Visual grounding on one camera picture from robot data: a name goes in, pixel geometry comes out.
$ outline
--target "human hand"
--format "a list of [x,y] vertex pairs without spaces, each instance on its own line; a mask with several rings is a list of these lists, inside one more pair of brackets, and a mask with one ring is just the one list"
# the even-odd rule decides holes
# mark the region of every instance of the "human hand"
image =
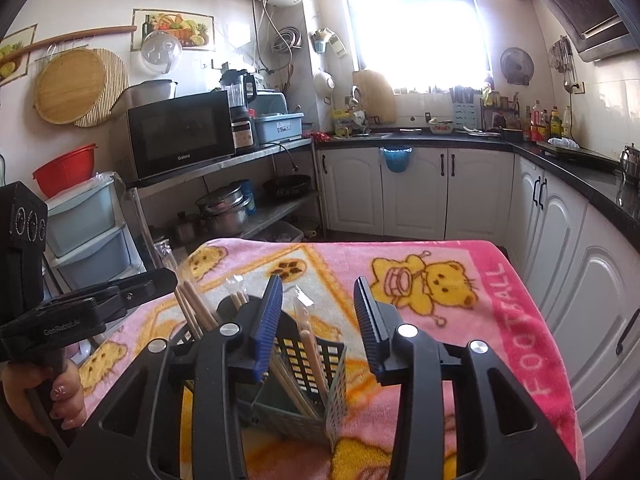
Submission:
[[[53,379],[51,368],[30,363],[9,363],[2,371],[2,388],[9,408],[33,431],[42,435],[46,432],[36,418],[25,390],[35,388],[47,379]],[[86,421],[84,390],[78,367],[73,361],[69,359],[66,361],[66,371],[53,382],[50,395],[54,403],[49,416],[53,419],[62,418],[63,430],[79,428],[84,424]]]

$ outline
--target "blue trash bag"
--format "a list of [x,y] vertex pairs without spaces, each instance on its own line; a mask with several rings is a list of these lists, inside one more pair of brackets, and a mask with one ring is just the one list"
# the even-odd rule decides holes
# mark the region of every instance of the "blue trash bag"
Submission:
[[408,146],[396,146],[394,148],[382,148],[386,166],[394,173],[402,173],[409,166],[413,148]]

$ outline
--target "black countertop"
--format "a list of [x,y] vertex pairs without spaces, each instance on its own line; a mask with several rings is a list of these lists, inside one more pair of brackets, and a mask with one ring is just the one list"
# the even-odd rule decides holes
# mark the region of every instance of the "black countertop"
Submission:
[[640,192],[625,184],[622,174],[611,164],[586,167],[562,160],[530,142],[507,142],[500,138],[475,137],[465,134],[435,136],[432,134],[375,134],[370,137],[336,139],[316,144],[318,150],[338,148],[371,148],[384,146],[423,146],[426,148],[471,148],[516,153],[580,192],[640,251]]

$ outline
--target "kitchen cabinet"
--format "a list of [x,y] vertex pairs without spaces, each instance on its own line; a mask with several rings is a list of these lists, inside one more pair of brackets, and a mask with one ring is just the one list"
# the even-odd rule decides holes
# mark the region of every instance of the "kitchen cabinet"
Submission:
[[444,239],[447,161],[446,149],[414,148],[402,173],[393,173],[382,163],[385,235]]
[[[640,256],[588,206],[575,254],[546,323],[584,436],[588,472],[609,452],[640,400]],[[630,326],[620,354],[616,346]]]
[[382,235],[378,149],[323,150],[319,158],[329,229]]
[[536,201],[534,206],[538,214],[524,283],[546,318],[574,257],[588,202],[580,193],[547,173],[538,186]]
[[510,263],[521,279],[524,278],[540,213],[535,200],[538,199],[543,173],[535,164],[516,155],[506,247]]
[[449,150],[446,240],[506,241],[513,153]]

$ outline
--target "red colander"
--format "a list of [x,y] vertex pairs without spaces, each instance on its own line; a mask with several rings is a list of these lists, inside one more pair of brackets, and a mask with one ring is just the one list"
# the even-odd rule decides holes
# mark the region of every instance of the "red colander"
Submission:
[[88,144],[60,155],[33,172],[38,186],[47,198],[89,180],[94,176],[95,144]]

